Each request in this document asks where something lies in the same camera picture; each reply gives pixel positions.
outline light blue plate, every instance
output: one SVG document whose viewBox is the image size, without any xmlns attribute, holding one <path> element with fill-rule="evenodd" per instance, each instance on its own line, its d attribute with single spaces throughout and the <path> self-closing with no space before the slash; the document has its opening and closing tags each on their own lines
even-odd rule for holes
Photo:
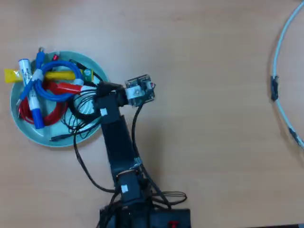
<svg viewBox="0 0 304 228">
<path fill-rule="evenodd" d="M 46 55 L 46 61 L 49 61 L 52 56 L 54 55 L 53 53 L 49 53 Z M 71 52 L 71 51 L 61 51 L 60 52 L 60 59 L 68 61 L 69 59 L 73 59 L 84 66 L 93 69 L 94 72 L 96 72 L 104 81 L 108 81 L 108 78 L 105 76 L 105 73 L 103 72 L 102 68 L 93 60 L 90 58 L 81 55 L 76 52 Z M 27 123 L 26 121 L 19 119 L 18 114 L 17 114 L 17 108 L 16 108 L 16 103 L 19 99 L 19 96 L 21 92 L 23 91 L 23 83 L 15 83 L 11 93 L 10 93 L 10 110 L 11 110 L 11 115 L 17 125 L 17 127 L 32 141 L 44 145 L 44 146 L 49 146 L 49 147 L 66 147 L 70 146 L 73 144 L 73 137 L 69 137 L 57 142 L 51 142 L 49 139 L 53 136 L 61 135 L 61 134 L 68 134 L 68 128 L 61 123 L 61 121 L 58 121 L 56 124 L 52 126 L 47 126 L 44 129 L 36 130 L 35 126 L 32 124 Z M 42 109 L 43 114 L 49 114 L 53 111 L 53 109 L 56 106 L 55 102 L 49 101 L 49 100 L 44 100 L 40 99 L 40 107 Z M 85 138 L 91 137 L 97 130 L 98 128 L 94 129 L 93 131 L 90 132 L 90 134 Z M 77 136 L 77 143 L 82 142 L 84 139 L 82 139 L 80 136 Z"/>
</svg>

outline white cable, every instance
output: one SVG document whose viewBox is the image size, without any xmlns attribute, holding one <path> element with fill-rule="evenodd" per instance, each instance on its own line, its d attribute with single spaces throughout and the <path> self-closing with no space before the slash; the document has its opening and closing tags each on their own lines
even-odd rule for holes
<svg viewBox="0 0 304 228">
<path fill-rule="evenodd" d="M 281 50 L 281 46 L 282 46 L 282 42 L 284 40 L 284 37 L 285 37 L 285 34 L 291 24 L 291 22 L 295 19 L 296 15 L 299 13 L 299 11 L 302 9 L 302 7 L 304 6 L 304 1 L 301 2 L 301 4 L 293 11 L 292 15 L 289 17 L 289 19 L 287 20 L 287 22 L 285 23 L 283 29 L 282 29 L 282 32 L 281 32 L 281 35 L 280 35 L 280 38 L 278 40 L 278 43 L 277 43 L 277 46 L 276 46 L 276 49 L 275 49 L 275 57 L 274 57 L 274 61 L 273 61 L 273 64 L 272 64 L 272 79 L 273 80 L 276 80 L 276 66 L 277 66 L 277 60 L 278 60 L 278 57 L 279 57 L 279 54 L 280 54 L 280 50 Z M 276 106 L 279 110 L 279 112 L 281 113 L 282 115 L 282 118 L 284 119 L 284 121 L 286 122 L 286 125 L 289 129 L 289 132 L 292 134 L 293 138 L 296 140 L 296 142 L 299 144 L 299 146 L 301 146 L 303 149 L 304 149 L 304 142 L 302 141 L 302 139 L 298 136 L 298 134 L 296 133 L 294 127 L 291 125 L 289 119 L 287 118 L 282 106 L 281 106 L 281 103 L 280 103 L 280 100 L 279 98 L 277 98 L 275 100 L 275 103 L 276 103 Z"/>
</svg>

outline red cable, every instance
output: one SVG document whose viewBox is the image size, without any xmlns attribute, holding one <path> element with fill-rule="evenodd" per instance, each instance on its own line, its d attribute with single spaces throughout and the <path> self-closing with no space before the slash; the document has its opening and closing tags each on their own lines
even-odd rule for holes
<svg viewBox="0 0 304 228">
<path fill-rule="evenodd" d="M 43 87 L 46 89 L 49 89 L 54 94 L 57 94 L 57 92 L 55 90 L 53 90 L 53 87 L 48 85 L 47 83 L 44 83 Z M 44 125 L 50 126 L 50 125 L 57 123 L 60 120 L 61 116 L 66 111 L 67 111 L 67 103 L 66 102 L 64 102 L 64 103 L 57 102 L 55 109 L 49 115 L 43 117 Z M 22 119 L 24 119 L 26 122 L 28 122 L 30 124 L 34 124 L 32 113 L 29 109 L 29 102 L 28 102 L 27 98 L 25 98 L 21 102 L 21 104 L 19 106 L 19 112 L 20 112 L 20 117 Z"/>
</svg>

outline light blue cable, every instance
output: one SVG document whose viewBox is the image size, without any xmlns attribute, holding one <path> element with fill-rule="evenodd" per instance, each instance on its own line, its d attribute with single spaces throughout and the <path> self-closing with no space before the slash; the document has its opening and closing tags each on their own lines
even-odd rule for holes
<svg viewBox="0 0 304 228">
<path fill-rule="evenodd" d="M 278 60 L 278 57 L 279 57 L 279 54 L 280 54 L 280 50 L 281 50 L 281 46 L 282 46 L 282 42 L 284 40 L 284 37 L 285 37 L 285 34 L 291 24 L 291 22 L 295 19 L 296 15 L 299 13 L 299 11 L 302 9 L 302 7 L 304 6 L 304 1 L 302 1 L 302 3 L 293 11 L 292 15 L 289 17 L 289 19 L 287 20 L 287 22 L 285 23 L 283 29 L 282 29 L 282 32 L 281 32 L 281 35 L 280 35 L 280 38 L 278 40 L 278 43 L 277 43 L 277 46 L 276 46 L 276 49 L 275 49 L 275 57 L 274 57 L 274 61 L 273 61 L 273 64 L 272 64 L 272 78 L 275 80 L 275 77 L 276 77 L 276 68 L 277 68 L 277 60 Z M 292 131 L 295 132 L 295 129 L 293 128 L 293 126 L 291 125 L 288 117 L 286 116 L 282 106 L 281 106 L 281 103 L 280 103 L 280 100 L 277 99 L 275 101 L 276 103 L 276 106 L 279 110 L 279 112 L 281 113 L 282 115 L 282 118 L 284 119 L 284 121 L 286 122 L 286 125 L 288 126 L 289 129 L 291 129 Z M 302 141 L 302 139 L 297 135 L 297 142 L 298 144 L 304 148 L 304 142 Z"/>
</svg>

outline wooden desk surface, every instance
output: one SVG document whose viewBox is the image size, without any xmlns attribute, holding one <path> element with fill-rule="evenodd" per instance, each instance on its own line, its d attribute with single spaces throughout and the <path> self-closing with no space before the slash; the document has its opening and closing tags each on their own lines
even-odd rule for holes
<svg viewBox="0 0 304 228">
<path fill-rule="evenodd" d="M 2 0 L 0 71 L 22 57 L 73 50 L 113 82 L 149 73 L 157 100 L 137 141 L 163 190 L 183 190 L 194 228 L 304 222 L 303 152 L 269 102 L 269 59 L 293 0 Z M 304 135 L 304 12 L 279 60 L 282 104 Z M 110 195 L 91 185 L 72 148 L 29 141 L 0 90 L 0 227 L 93 228 Z M 134 110 L 124 108 L 128 123 Z M 111 187 L 102 135 L 80 148 Z"/>
</svg>

